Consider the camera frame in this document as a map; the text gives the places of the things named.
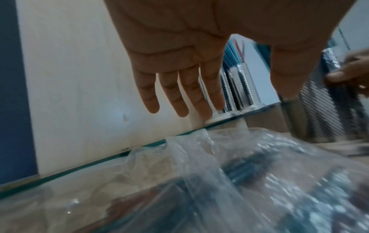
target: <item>person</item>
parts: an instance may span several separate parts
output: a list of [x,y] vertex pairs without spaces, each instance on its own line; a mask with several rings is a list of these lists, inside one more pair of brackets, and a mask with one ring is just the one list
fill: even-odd
[[344,65],[337,71],[327,74],[329,84],[345,83],[358,88],[369,96],[369,48],[357,50],[347,55]]
[[204,119],[211,109],[198,83],[223,109],[219,80],[225,45],[238,33],[271,45],[271,82],[277,93],[296,95],[320,52],[355,0],[105,0],[125,46],[146,108],[159,111],[156,74],[171,105],[188,115],[178,77]]

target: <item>plastic bag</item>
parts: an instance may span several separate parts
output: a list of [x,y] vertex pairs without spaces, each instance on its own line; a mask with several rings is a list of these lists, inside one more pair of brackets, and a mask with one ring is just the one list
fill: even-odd
[[0,232],[368,232],[369,170],[266,130],[197,131],[0,201]]

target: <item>dark blue panel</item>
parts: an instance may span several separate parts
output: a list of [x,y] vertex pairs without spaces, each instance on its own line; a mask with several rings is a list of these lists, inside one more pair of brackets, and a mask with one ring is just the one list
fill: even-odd
[[15,0],[0,0],[0,184],[37,174]]

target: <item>plastic wrapped item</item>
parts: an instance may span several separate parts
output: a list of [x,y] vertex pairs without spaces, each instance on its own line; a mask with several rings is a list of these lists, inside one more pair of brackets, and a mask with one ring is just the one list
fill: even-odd
[[0,201],[0,232],[369,231],[369,170],[266,130],[200,130]]

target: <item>pinky finger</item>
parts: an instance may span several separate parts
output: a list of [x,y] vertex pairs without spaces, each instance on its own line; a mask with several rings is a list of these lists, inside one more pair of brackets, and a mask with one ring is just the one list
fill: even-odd
[[138,92],[145,107],[150,113],[157,113],[160,106],[155,93],[156,74],[144,73],[135,68],[132,69]]

